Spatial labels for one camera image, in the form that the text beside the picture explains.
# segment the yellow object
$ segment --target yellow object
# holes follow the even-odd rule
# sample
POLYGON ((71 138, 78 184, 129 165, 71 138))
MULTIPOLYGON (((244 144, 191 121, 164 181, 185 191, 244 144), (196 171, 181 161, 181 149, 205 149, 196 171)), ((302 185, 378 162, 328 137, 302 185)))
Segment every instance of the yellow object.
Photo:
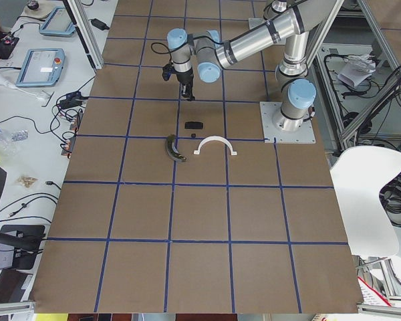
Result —
POLYGON ((68 314, 55 313, 55 314, 37 314, 35 321, 67 321, 68 314))

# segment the clear water bottle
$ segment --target clear water bottle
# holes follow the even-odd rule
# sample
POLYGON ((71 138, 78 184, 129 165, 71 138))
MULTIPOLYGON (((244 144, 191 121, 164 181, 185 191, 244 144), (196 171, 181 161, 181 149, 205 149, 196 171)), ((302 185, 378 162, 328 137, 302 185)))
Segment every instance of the clear water bottle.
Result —
POLYGON ((11 135, 7 131, 0 129, 0 154, 3 156, 12 156, 16 152, 17 147, 12 141, 11 135))

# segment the blue framed device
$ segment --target blue framed device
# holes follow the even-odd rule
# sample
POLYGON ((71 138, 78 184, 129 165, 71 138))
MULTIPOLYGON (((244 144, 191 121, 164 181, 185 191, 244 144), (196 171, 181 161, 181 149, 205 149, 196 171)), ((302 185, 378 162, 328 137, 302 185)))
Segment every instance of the blue framed device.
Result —
POLYGON ((28 50, 16 86, 53 86, 61 75, 64 61, 65 54, 61 48, 28 50))
POLYGON ((75 30, 65 7, 55 7, 46 18, 45 23, 39 28, 42 35, 56 37, 71 37, 75 30))

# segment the blue joint cap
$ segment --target blue joint cap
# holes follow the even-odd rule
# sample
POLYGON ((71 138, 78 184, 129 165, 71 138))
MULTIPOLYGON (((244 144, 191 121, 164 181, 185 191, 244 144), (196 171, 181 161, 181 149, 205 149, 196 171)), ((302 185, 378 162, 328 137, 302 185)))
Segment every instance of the blue joint cap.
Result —
POLYGON ((306 79, 297 79, 288 89, 289 101, 298 109, 309 108, 316 97, 315 86, 306 79))
POLYGON ((211 38, 214 39, 214 41, 216 42, 220 42, 220 35, 219 32, 217 30, 207 30, 207 32, 211 35, 211 38))
POLYGON ((166 40, 170 50, 176 49, 187 42, 187 32, 184 29, 173 29, 168 32, 166 40))
POLYGON ((220 78, 221 69, 212 62, 203 62, 198 65, 198 73, 203 82, 215 82, 220 78))

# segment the white chair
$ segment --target white chair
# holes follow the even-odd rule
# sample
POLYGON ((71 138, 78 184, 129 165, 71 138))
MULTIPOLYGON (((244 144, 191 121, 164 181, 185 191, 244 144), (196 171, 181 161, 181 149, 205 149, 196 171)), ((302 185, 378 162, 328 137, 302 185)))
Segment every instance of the white chair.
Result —
POLYGON ((331 168, 352 255, 395 255, 399 243, 379 192, 401 172, 401 152, 377 146, 345 150, 331 168))

